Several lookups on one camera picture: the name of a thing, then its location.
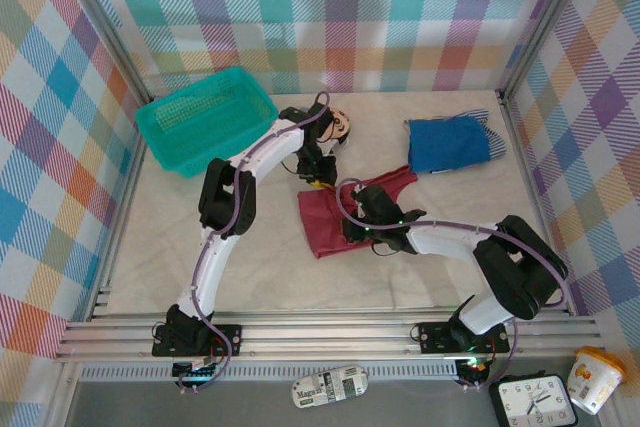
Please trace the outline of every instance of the clock face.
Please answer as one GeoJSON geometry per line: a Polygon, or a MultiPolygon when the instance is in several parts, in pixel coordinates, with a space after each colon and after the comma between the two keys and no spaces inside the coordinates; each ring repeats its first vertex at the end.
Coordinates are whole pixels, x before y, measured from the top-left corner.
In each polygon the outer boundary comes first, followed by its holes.
{"type": "Polygon", "coordinates": [[[557,375],[503,382],[498,389],[510,426],[560,427],[576,423],[571,400],[557,375]]]}

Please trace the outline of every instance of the red cloth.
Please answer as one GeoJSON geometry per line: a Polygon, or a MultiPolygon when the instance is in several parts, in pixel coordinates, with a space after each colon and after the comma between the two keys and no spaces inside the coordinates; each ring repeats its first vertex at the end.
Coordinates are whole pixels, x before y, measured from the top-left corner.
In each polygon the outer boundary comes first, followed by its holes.
{"type": "MultiPolygon", "coordinates": [[[[379,177],[365,180],[364,184],[378,184],[391,196],[393,201],[398,200],[400,192],[412,182],[418,180],[418,176],[411,172],[408,165],[400,167],[393,172],[387,172],[379,177]]],[[[347,212],[356,209],[356,203],[351,198],[351,192],[355,184],[342,188],[342,204],[347,212]]],[[[344,215],[336,204],[336,195],[333,190],[321,189],[298,193],[298,206],[304,232],[307,235],[309,247],[316,259],[328,255],[339,254],[349,250],[361,249],[371,245],[371,241],[350,244],[342,235],[342,219],[344,215]]]]}

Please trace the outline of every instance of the metal frame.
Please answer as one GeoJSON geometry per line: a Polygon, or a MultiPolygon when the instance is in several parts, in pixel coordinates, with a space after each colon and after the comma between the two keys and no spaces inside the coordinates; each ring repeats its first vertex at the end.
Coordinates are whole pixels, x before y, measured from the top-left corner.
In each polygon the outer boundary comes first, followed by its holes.
{"type": "MultiPolygon", "coordinates": [[[[502,99],[506,99],[503,103],[503,114],[512,139],[517,140],[517,133],[509,116],[508,100],[524,81],[535,56],[567,2],[568,0],[553,0],[545,8],[540,23],[500,95],[502,99]]],[[[137,100],[147,103],[150,95],[146,86],[100,2],[80,0],[80,3],[133,89],[137,100]]],[[[57,386],[52,393],[49,409],[40,418],[40,425],[64,425],[78,382],[91,379],[135,381],[142,380],[142,377],[144,380],[167,381],[171,379],[167,369],[174,360],[194,360],[151,356],[151,329],[156,322],[163,320],[163,314],[114,316],[106,312],[111,274],[127,223],[145,149],[144,141],[139,138],[122,202],[103,256],[104,261],[100,265],[97,282],[91,292],[85,315],[87,322],[69,324],[56,359],[57,386]]],[[[520,170],[525,179],[530,181],[523,153],[515,150],[520,170]]],[[[532,189],[529,189],[528,193],[541,225],[544,226],[539,199],[532,189]]],[[[547,240],[550,240],[548,231],[545,233],[547,240]]],[[[589,317],[572,317],[570,314],[574,312],[573,306],[569,305],[568,308],[569,312],[547,310],[534,321],[518,322],[520,342],[516,357],[572,356],[576,348],[585,344],[603,346],[603,339],[595,320],[589,317]]],[[[451,314],[452,311],[446,309],[219,313],[215,315],[216,323],[243,325],[241,354],[231,363],[236,370],[230,370],[221,380],[242,380],[243,375],[246,377],[246,371],[240,369],[245,368],[263,369],[251,370],[251,378],[255,378],[258,372],[259,378],[273,380],[274,375],[282,378],[292,375],[292,372],[299,376],[300,372],[294,368],[297,366],[318,368],[319,365],[326,367],[334,365],[335,362],[353,360],[366,364],[370,372],[383,377],[408,375],[415,378],[417,375],[421,378],[431,378],[425,371],[420,371],[421,367],[428,366],[427,370],[432,369],[429,370],[431,374],[435,372],[432,378],[453,378],[455,375],[451,374],[447,366],[451,365],[452,359],[470,357],[468,353],[447,356],[422,355],[419,344],[409,337],[415,323],[445,321],[451,314]],[[283,373],[283,367],[293,370],[283,373]],[[405,372],[404,368],[408,368],[410,372],[405,372]]],[[[507,325],[507,331],[509,335],[513,335],[510,325],[507,325]]],[[[619,421],[614,422],[617,416],[613,403],[606,404],[602,412],[607,419],[607,425],[620,425],[619,421]]]]}
{"type": "Polygon", "coordinates": [[[568,2],[569,0],[551,0],[544,8],[540,15],[540,20],[531,34],[531,38],[525,43],[526,47],[522,55],[514,66],[513,72],[504,88],[501,90],[503,98],[513,99],[513,96],[524,82],[540,49],[564,12],[564,8],[568,2]]]}
{"type": "Polygon", "coordinates": [[[140,104],[148,104],[152,99],[140,73],[123,46],[115,27],[102,8],[100,0],[78,0],[87,18],[106,47],[120,73],[127,81],[133,95],[140,104]]]}
{"type": "Polygon", "coordinates": [[[508,103],[502,98],[502,95],[499,91],[496,90],[496,98],[498,99],[498,103],[500,104],[500,113],[502,114],[502,120],[504,120],[504,124],[507,127],[507,133],[509,134],[509,139],[511,140],[511,146],[513,148],[513,152],[516,156],[516,161],[518,162],[518,169],[520,170],[520,175],[524,179],[524,185],[527,189],[527,195],[529,196],[529,201],[533,206],[533,212],[536,215],[536,219],[538,224],[543,229],[541,232],[545,242],[552,247],[556,247],[553,245],[553,236],[551,235],[551,231],[547,227],[545,223],[544,214],[542,210],[542,204],[540,203],[540,198],[536,194],[534,189],[535,183],[533,182],[533,177],[529,169],[527,168],[526,158],[524,156],[524,151],[522,149],[522,144],[520,143],[520,137],[518,136],[518,129],[516,128],[516,124],[513,120],[513,116],[509,112],[508,103]]]}

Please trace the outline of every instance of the paper cup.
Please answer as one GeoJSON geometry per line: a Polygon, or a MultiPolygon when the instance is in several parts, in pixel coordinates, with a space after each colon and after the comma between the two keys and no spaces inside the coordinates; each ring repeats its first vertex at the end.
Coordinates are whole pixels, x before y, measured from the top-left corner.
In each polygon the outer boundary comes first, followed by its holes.
{"type": "Polygon", "coordinates": [[[571,401],[596,415],[625,377],[624,364],[615,355],[596,347],[582,347],[567,381],[571,401]]]}

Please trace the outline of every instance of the plaid wall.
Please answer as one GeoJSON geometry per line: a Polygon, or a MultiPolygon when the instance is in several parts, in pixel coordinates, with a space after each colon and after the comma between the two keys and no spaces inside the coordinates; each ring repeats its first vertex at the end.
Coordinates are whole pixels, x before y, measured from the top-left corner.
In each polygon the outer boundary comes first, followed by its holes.
{"type": "Polygon", "coordinates": [[[102,0],[156,94],[233,64],[268,92],[495,88],[536,0],[102,0]]]}
{"type": "Polygon", "coordinates": [[[515,114],[581,313],[640,396],[640,0],[571,0],[515,114]]]}
{"type": "Polygon", "coordinates": [[[87,301],[137,104],[77,0],[0,12],[0,425],[31,426],[87,301]]]}
{"type": "Polygon", "coordinates": [[[516,46],[511,52],[511,56],[507,61],[506,68],[504,69],[502,76],[500,77],[500,81],[498,82],[498,86],[497,87],[494,86],[492,88],[496,88],[496,90],[502,90],[505,88],[507,82],[509,81],[509,78],[511,77],[511,74],[513,73],[513,69],[515,68],[520,58],[522,57],[524,48],[527,46],[527,43],[529,42],[529,40],[531,40],[531,35],[533,34],[534,29],[540,22],[540,17],[542,16],[542,13],[548,7],[550,2],[551,0],[538,0],[536,2],[536,5],[534,6],[534,8],[531,10],[531,13],[529,14],[529,18],[527,19],[527,22],[524,25],[524,28],[520,32],[520,36],[518,37],[518,42],[516,43],[516,46]]]}

